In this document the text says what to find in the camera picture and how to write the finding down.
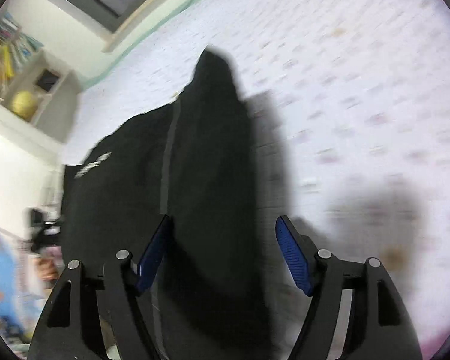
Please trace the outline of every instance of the blue gripper pad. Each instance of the blue gripper pad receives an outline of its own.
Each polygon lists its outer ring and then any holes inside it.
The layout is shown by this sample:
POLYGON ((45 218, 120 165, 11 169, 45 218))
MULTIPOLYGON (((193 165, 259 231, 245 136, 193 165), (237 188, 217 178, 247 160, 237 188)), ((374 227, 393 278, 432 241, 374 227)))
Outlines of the blue gripper pad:
POLYGON ((305 295, 310 296, 312 293, 312 283, 310 283, 308 276, 308 263, 291 231, 296 232, 295 229, 289 229, 285 221, 279 217, 275 224, 278 245, 282 250, 283 257, 292 274, 295 285, 305 292, 305 295))
POLYGON ((165 217, 138 263, 138 281, 135 287, 139 293, 148 290, 148 288, 152 286, 158 267, 162 262, 165 247, 167 245, 167 239, 171 235, 171 231, 172 221, 168 217, 165 217))

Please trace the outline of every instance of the shelf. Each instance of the shelf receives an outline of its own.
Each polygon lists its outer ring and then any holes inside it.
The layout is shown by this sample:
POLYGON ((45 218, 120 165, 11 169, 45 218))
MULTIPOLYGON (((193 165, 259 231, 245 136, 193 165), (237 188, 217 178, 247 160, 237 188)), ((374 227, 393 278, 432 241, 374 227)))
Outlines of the shelf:
POLYGON ((13 78, 3 96, 3 101, 0 102, 0 107, 30 128, 36 128, 54 141, 63 143, 70 133, 77 108, 78 95, 81 91, 75 72, 64 62, 44 49, 40 49, 29 60, 23 71, 13 78), (37 96, 38 109, 28 123, 12 114, 9 109, 17 92, 36 93, 35 83, 45 69, 57 72, 60 78, 51 92, 37 96))
POLYGON ((53 139, 0 105, 0 135, 49 164, 56 164, 62 148, 53 139))

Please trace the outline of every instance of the speckled floor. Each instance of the speckled floor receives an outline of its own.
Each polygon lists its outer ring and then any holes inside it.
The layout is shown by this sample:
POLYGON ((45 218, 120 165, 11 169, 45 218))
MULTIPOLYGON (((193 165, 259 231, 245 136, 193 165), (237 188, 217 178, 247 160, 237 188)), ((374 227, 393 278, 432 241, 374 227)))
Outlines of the speckled floor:
MULTIPOLYGON (((307 221, 316 242, 341 258, 378 256, 428 358, 450 331, 445 3, 201 0, 83 94, 63 162, 80 163, 125 120, 171 101, 207 45, 229 54, 257 121, 260 232, 284 355, 307 302, 279 263, 280 214, 302 230, 307 221)), ((346 321, 345 313, 330 358, 339 355, 346 321)))

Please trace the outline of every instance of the black fabric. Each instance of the black fabric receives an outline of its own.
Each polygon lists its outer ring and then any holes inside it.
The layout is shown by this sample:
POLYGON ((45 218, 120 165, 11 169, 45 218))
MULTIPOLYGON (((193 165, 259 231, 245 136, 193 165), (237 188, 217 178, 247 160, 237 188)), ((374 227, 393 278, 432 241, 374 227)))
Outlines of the black fabric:
MULTIPOLYGON (((227 62, 205 51, 178 101, 167 212, 175 234, 159 274, 164 346, 172 360, 269 359, 251 121, 227 62)), ((160 213, 164 150, 176 106, 127 121, 85 164, 110 152, 107 159, 65 182, 63 255, 65 261, 85 259, 88 276, 100 275, 106 255, 156 230, 150 223, 160 213)), ((139 304, 150 329, 150 294, 139 304)))

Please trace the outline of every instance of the metal screw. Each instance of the metal screw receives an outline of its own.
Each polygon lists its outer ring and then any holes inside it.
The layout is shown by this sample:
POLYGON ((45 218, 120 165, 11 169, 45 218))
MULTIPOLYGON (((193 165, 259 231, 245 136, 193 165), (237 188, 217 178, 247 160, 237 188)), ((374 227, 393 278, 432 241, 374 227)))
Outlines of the metal screw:
POLYGON ((130 253, 128 252, 128 250, 123 249, 123 250, 119 250, 116 253, 115 257, 117 257, 119 260, 124 260, 128 257, 129 254, 130 253))
POLYGON ((378 268, 380 266, 380 260, 379 259, 371 258, 371 259, 368 260, 368 263, 374 268, 378 268))
POLYGON ((327 249, 320 249, 318 251, 318 256, 324 260, 329 259, 332 256, 332 252, 327 249))
POLYGON ((78 268, 78 266, 80 265, 80 261, 78 261, 77 259, 73 259, 72 261, 70 261, 68 263, 68 269, 75 269, 78 268))

